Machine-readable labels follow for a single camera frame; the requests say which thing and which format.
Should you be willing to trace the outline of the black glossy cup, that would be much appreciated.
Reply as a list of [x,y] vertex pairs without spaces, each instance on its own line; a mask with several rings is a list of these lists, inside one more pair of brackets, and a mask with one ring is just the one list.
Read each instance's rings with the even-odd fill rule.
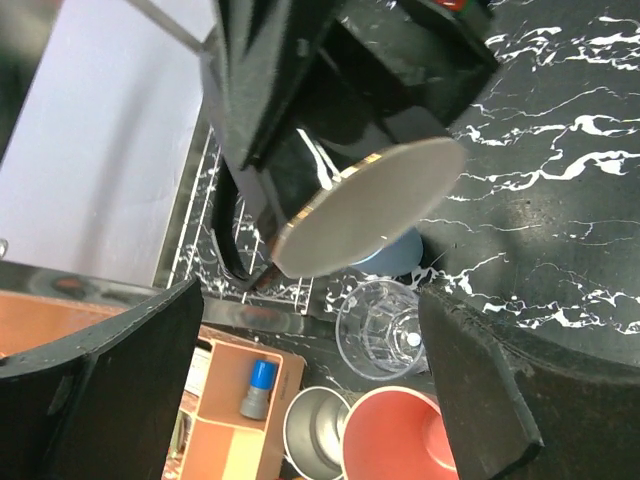
[[425,109],[295,109],[266,149],[259,184],[275,212],[269,262],[324,276],[387,247],[452,189],[466,150]]

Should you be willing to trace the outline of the pink plastic cup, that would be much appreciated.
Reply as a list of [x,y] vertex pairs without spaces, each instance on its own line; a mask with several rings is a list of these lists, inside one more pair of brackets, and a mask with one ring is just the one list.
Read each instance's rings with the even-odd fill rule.
[[347,415],[341,448],[346,479],[459,477],[437,401],[406,387],[381,387],[359,398]]

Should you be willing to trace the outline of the light blue cup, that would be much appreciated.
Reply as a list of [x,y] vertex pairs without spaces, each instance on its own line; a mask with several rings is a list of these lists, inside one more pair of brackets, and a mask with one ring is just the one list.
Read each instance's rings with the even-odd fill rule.
[[394,243],[351,264],[351,267],[368,275],[402,276],[419,266],[423,254],[422,237],[416,228],[411,228]]

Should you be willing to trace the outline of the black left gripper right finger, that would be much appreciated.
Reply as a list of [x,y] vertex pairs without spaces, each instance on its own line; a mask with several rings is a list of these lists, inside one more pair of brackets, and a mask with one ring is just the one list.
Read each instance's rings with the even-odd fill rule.
[[488,316],[433,286],[419,322],[462,479],[636,479],[639,369]]

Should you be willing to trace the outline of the clear ribbed glass cup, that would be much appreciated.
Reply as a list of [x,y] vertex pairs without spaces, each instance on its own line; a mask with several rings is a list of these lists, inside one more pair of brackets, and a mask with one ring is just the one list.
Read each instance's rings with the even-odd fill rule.
[[392,280],[366,282],[344,300],[335,324],[344,362],[359,376],[391,381],[429,370],[418,296]]

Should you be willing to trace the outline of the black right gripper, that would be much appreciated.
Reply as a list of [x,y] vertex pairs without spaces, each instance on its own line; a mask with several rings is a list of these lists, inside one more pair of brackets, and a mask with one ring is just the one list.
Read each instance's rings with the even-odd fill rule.
[[389,88],[444,125],[499,69],[485,44],[493,20],[487,1],[211,5],[215,23],[200,57],[205,104],[226,160],[240,170],[265,150],[324,41],[327,55],[373,95]]

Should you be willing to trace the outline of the stainless steel cup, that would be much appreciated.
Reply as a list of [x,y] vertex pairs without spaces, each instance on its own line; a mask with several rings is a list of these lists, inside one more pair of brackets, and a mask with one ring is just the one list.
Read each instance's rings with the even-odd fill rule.
[[341,440],[351,404],[340,392],[314,386],[300,391],[287,408],[286,455],[305,479],[343,479]]

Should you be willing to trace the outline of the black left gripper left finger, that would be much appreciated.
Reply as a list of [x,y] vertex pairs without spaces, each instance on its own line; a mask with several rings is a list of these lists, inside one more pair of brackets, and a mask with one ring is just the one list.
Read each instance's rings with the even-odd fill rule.
[[158,479],[204,309],[188,279],[122,310],[1,296],[1,475]]

